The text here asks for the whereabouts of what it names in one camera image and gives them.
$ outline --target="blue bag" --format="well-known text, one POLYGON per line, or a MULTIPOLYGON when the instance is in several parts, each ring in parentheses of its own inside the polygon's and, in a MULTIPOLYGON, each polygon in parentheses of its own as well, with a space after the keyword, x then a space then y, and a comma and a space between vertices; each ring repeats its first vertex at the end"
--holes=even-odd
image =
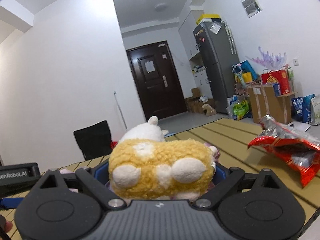
POLYGON ((297 121, 301 122, 303 97, 291 98, 291 102, 294 108, 295 118, 297 119, 297 121))
POLYGON ((315 94, 303 98, 302 102, 302 122, 311 123, 311 99, 316 97, 315 94))
POLYGON ((250 65, 249 61, 241 62, 241 68, 243 69, 244 73, 250 72, 252 76, 252 80, 257 80, 258 75, 250 65))

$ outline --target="black chair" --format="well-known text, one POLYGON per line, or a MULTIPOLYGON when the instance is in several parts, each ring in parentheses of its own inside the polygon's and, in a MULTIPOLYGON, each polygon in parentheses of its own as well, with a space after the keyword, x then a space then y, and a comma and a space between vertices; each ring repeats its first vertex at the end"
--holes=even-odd
POLYGON ((74 131, 73 135, 86 161, 112 152, 111 132, 107 121, 74 131))

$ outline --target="door handle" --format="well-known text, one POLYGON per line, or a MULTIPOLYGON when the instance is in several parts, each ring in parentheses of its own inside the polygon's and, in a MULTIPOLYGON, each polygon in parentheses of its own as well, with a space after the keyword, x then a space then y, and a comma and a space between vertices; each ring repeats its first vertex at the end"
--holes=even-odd
POLYGON ((167 78, 165 76, 162 76, 163 79, 163 83, 164 83, 164 87, 168 87, 168 82, 167 82, 167 78))

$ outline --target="snack bag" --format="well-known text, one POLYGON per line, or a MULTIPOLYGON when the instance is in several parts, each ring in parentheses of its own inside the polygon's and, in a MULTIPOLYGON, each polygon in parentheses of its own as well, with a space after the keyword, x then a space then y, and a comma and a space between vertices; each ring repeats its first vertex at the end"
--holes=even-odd
POLYGON ((247 100, 243 100, 242 102, 235 103, 233 107, 233 115, 234 120, 243 119, 246 114, 249 112, 249 104, 247 100))
POLYGON ((253 139, 248 148, 262 146, 285 161, 293 170, 300 172, 300 181, 305 187, 320 169, 319 139, 279 123, 271 115, 264 116, 260 124, 265 131, 253 139))

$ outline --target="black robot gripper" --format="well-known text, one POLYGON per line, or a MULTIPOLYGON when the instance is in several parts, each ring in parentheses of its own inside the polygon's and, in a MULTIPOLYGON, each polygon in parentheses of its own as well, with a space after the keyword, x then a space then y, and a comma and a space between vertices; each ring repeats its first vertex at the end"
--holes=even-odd
POLYGON ((230 168, 193 204, 134 200, 129 206, 86 170, 48 171, 15 213, 25 240, 290 240, 304 222, 303 208, 273 171, 240 168, 230 168))

